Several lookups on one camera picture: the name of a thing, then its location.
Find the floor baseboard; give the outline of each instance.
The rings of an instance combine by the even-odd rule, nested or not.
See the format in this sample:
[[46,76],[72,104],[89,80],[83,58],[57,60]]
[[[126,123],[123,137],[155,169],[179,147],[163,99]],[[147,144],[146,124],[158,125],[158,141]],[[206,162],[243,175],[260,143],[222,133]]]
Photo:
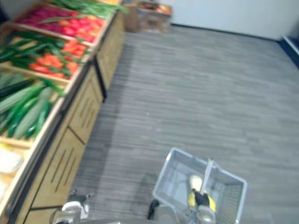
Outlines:
[[299,47],[287,36],[278,43],[299,69]]

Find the shopping basket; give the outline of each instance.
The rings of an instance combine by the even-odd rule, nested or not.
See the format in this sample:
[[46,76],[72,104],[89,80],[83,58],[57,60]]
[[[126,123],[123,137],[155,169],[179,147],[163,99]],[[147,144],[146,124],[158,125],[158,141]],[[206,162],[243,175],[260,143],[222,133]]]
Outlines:
[[[163,165],[153,190],[153,197],[172,207],[182,223],[196,220],[196,208],[188,204],[188,179],[191,175],[204,178],[207,162],[180,149],[173,148]],[[247,182],[214,165],[206,192],[216,203],[217,224],[237,224],[240,221],[246,196]]]

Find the cabinet door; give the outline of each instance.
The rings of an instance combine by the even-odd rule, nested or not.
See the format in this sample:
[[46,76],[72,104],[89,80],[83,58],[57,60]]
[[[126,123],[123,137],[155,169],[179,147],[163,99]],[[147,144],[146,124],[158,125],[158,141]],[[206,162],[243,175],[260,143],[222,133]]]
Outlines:
[[93,125],[100,110],[100,104],[101,102],[96,97],[94,86],[90,82],[69,124],[69,127],[85,144],[88,142],[90,133],[93,130]]
[[44,174],[32,208],[59,206],[66,202],[84,148],[76,135],[66,129]]
[[[55,212],[56,209],[41,209],[32,210],[28,213],[26,221],[24,224],[39,224],[39,223],[49,223],[50,216]],[[59,212],[53,217],[53,221],[58,218]]]
[[109,89],[124,42],[123,14],[118,13],[97,55],[106,89]]

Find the basket handle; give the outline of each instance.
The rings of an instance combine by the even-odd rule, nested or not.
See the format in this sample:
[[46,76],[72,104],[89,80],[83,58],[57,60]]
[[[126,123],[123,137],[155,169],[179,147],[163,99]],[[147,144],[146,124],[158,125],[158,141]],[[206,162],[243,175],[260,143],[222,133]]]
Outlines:
[[214,160],[211,160],[209,158],[207,166],[206,166],[205,178],[204,178],[204,180],[202,182],[202,185],[201,185],[201,188],[200,188],[200,192],[199,192],[201,195],[204,195],[204,193],[205,193],[206,184],[207,184],[207,181],[209,179],[209,176],[210,176],[210,173],[211,173],[211,170],[212,170],[212,167],[213,167],[213,163],[214,163]]

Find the produce bin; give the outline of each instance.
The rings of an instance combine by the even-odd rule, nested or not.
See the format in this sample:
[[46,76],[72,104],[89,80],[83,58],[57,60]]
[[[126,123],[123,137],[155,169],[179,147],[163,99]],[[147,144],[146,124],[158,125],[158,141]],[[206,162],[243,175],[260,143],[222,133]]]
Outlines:
[[[207,162],[177,148],[173,148],[163,165],[153,190],[153,197],[171,206],[183,223],[196,220],[195,207],[189,207],[189,177],[204,179]],[[240,221],[247,190],[247,182],[219,167],[213,166],[206,192],[216,203],[217,224],[237,224]]]

